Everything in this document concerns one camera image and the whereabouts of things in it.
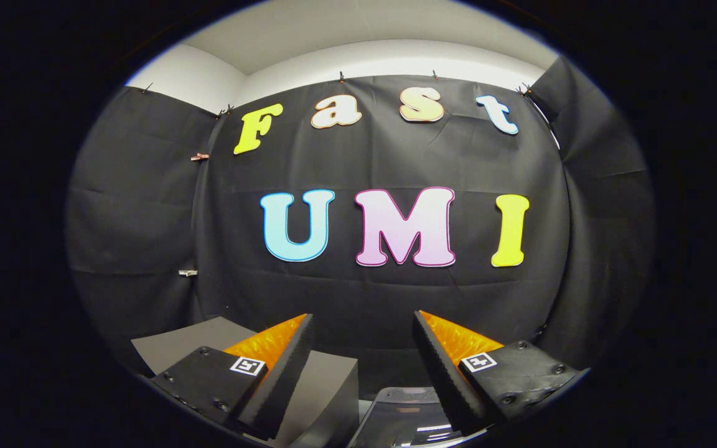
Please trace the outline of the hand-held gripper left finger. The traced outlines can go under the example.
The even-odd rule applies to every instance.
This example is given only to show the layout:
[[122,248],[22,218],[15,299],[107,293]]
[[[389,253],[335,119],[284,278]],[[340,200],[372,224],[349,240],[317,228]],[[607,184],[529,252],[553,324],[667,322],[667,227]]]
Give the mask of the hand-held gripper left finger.
[[304,313],[225,350],[196,348],[150,381],[217,426],[275,439],[311,353],[313,334],[314,317]]

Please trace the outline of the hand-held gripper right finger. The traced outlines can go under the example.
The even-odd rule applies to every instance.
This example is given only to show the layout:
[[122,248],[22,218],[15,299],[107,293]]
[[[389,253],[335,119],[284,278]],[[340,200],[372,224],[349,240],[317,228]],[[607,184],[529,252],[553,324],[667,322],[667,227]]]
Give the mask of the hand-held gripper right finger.
[[465,436],[532,417],[589,373],[529,341],[498,343],[423,310],[413,338],[449,422]]

